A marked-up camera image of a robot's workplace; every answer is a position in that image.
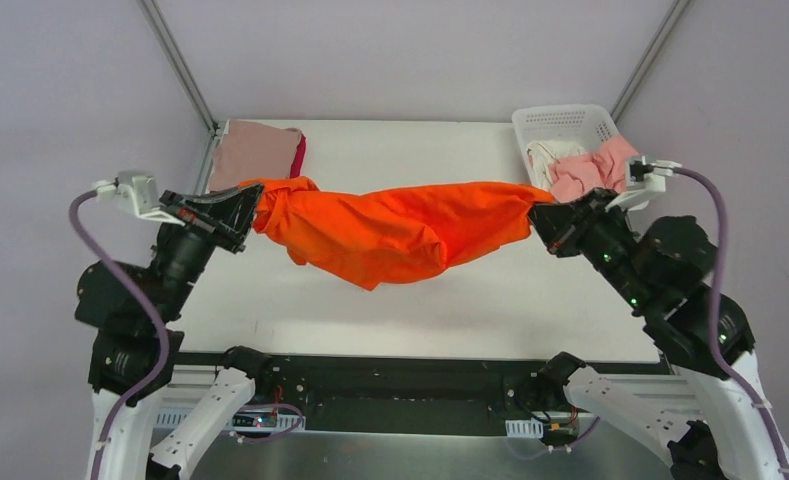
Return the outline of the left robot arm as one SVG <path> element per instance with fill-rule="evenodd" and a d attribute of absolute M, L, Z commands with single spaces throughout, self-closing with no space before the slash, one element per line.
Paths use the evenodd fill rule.
<path fill-rule="evenodd" d="M 209 391 L 158 444 L 155 422 L 184 339 L 170 329 L 213 253 L 241 252 L 264 187 L 248 183 L 205 195 L 158 192 L 150 178 L 97 182 L 75 199 L 69 218 L 97 256 L 77 284 L 77 321 L 97 331 L 88 382 L 94 411 L 91 479 L 187 479 L 231 418 L 247 402 L 275 390 L 272 359 L 229 349 Z M 159 223 L 149 265 L 113 260 L 87 232 L 79 211 L 87 200 L 115 199 L 135 216 Z"/>

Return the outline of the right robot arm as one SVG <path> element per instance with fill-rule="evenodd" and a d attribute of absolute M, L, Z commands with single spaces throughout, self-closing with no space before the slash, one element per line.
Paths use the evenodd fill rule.
<path fill-rule="evenodd" d="M 789 479 L 789 447 L 769 433 L 769 408 L 758 399 L 755 339 L 732 298 L 719 297 L 718 334 L 709 333 L 715 245 L 692 216 L 664 216 L 637 234 L 613 199 L 595 189 L 568 204 L 537 204 L 528 218 L 550 254 L 588 260 L 643 319 L 700 412 L 669 413 L 566 352 L 537 373 L 539 400 L 596 415 L 654 453 L 675 479 Z"/>

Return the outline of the orange t-shirt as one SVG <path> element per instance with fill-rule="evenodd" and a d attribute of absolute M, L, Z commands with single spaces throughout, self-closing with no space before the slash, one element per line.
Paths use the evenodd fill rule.
<path fill-rule="evenodd" d="M 291 260 L 362 289 L 408 284 L 530 235 L 527 218 L 554 196 L 531 185 L 471 182 L 362 195 L 323 191 L 307 177 L 266 180 L 253 230 Z"/>

